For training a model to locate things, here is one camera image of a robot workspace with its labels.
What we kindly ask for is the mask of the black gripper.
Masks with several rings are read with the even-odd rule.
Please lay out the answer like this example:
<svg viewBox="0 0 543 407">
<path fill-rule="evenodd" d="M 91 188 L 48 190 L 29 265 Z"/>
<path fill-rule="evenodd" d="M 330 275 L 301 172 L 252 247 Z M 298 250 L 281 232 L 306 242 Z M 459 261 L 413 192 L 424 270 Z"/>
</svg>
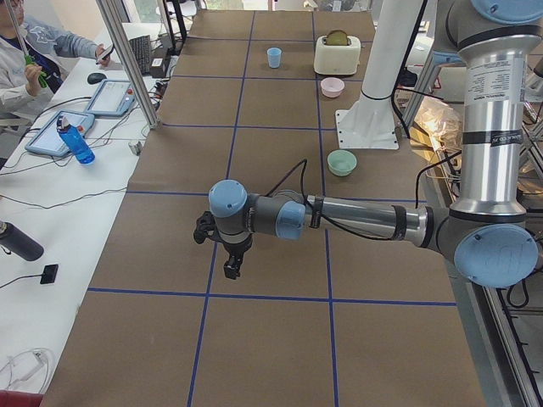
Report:
<svg viewBox="0 0 543 407">
<path fill-rule="evenodd" d="M 251 249 L 253 237 L 251 234 L 220 235 L 222 245 L 229 254 L 228 260 L 223 265 L 225 277 L 238 279 L 241 276 L 241 265 L 244 254 Z"/>
</svg>

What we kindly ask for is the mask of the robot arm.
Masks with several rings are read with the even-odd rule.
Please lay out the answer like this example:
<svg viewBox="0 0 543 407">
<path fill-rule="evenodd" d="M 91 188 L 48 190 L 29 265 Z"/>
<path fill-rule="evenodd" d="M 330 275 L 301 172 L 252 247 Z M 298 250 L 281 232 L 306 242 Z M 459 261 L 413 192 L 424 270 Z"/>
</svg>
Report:
<svg viewBox="0 0 543 407">
<path fill-rule="evenodd" d="M 442 254 L 484 287 L 520 282 L 539 257 L 516 191 L 525 63 L 541 39 L 539 1 L 439 3 L 434 50 L 459 56 L 467 68 L 460 194 L 448 209 L 363 204 L 277 187 L 251 194 L 224 180 L 210 189 L 210 208 L 197 220 L 194 240 L 223 245 L 231 279 L 239 276 L 254 234 L 294 240 L 305 227 L 325 226 L 373 241 L 407 240 Z"/>
</svg>

